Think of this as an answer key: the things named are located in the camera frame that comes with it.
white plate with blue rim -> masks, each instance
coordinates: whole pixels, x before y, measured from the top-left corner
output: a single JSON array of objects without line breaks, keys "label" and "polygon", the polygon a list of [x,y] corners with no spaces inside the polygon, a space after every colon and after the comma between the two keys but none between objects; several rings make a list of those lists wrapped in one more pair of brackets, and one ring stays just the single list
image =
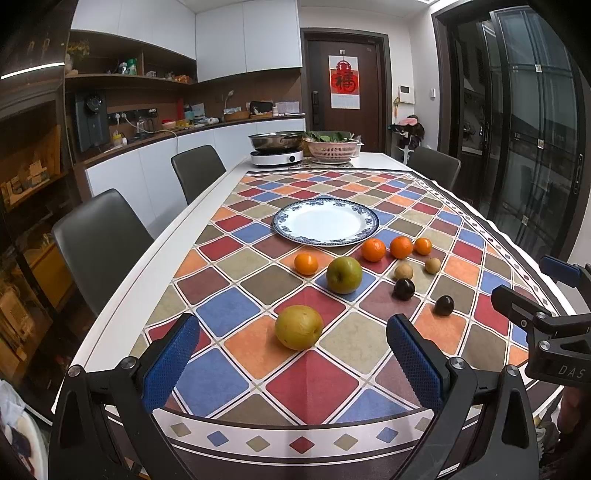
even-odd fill
[{"label": "white plate with blue rim", "polygon": [[379,228],[378,217],[365,205],[333,198],[292,203],[275,214],[273,228],[303,245],[341,247],[370,238]]}]

mandarin orange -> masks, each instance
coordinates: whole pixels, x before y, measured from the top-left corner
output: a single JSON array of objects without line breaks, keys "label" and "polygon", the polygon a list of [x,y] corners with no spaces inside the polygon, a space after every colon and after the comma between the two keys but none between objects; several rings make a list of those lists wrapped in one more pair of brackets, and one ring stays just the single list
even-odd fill
[{"label": "mandarin orange", "polygon": [[414,241],[414,249],[417,251],[419,255],[428,255],[431,253],[431,248],[433,244],[428,238],[420,237]]},{"label": "mandarin orange", "polygon": [[368,238],[361,245],[361,255],[368,262],[379,262],[386,254],[386,245],[379,238]]},{"label": "mandarin orange", "polygon": [[398,236],[390,243],[390,253],[394,258],[407,258],[413,253],[413,243],[407,236]]},{"label": "mandarin orange", "polygon": [[318,270],[318,260],[314,255],[299,254],[294,258],[294,268],[302,275],[312,275]]}]

blue floral plate border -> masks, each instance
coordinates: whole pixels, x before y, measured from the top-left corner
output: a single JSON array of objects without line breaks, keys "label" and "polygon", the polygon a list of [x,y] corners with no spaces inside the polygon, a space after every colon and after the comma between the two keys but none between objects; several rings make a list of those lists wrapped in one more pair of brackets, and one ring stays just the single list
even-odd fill
[{"label": "blue floral plate border", "polygon": [[[340,238],[335,239],[330,242],[326,241],[319,241],[313,238],[307,238],[305,236],[295,236],[289,231],[287,227],[281,227],[280,224],[283,223],[287,219],[287,212],[288,210],[297,210],[301,208],[302,205],[324,205],[325,202],[331,202],[335,206],[345,206],[352,205],[353,210],[360,215],[367,214],[370,218],[366,218],[365,222],[367,227],[358,232],[355,236],[349,238]],[[298,244],[303,245],[313,245],[315,247],[344,247],[345,245],[353,245],[359,243],[367,238],[370,238],[379,228],[379,219],[378,216],[373,212],[373,210],[365,205],[361,205],[356,202],[351,202],[351,200],[345,199],[336,199],[336,198],[322,198],[322,199],[308,199],[308,200],[301,200],[299,202],[292,203],[283,207],[279,212],[275,214],[273,217],[272,223],[273,229],[280,234],[281,236],[296,242]]]}]

chair backrest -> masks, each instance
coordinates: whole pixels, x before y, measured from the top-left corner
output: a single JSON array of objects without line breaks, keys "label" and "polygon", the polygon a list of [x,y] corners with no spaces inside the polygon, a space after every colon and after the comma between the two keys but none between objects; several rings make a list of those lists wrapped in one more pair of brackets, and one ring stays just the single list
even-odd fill
[{"label": "chair backrest", "polygon": [[51,232],[80,293],[97,316],[154,241],[115,189],[76,207]]},{"label": "chair backrest", "polygon": [[435,180],[441,187],[451,190],[462,162],[437,150],[417,147],[413,156],[408,159],[408,166],[428,179]]},{"label": "chair backrest", "polygon": [[226,173],[226,167],[211,145],[192,148],[175,155],[171,160],[187,204]]}]

wok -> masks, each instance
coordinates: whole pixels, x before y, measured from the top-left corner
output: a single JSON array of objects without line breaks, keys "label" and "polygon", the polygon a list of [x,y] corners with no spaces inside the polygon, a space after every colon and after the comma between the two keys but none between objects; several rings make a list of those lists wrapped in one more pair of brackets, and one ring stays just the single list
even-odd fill
[{"label": "wok", "polygon": [[306,132],[289,131],[249,135],[248,138],[251,139],[252,146],[257,152],[273,154],[300,148],[305,135]]}]

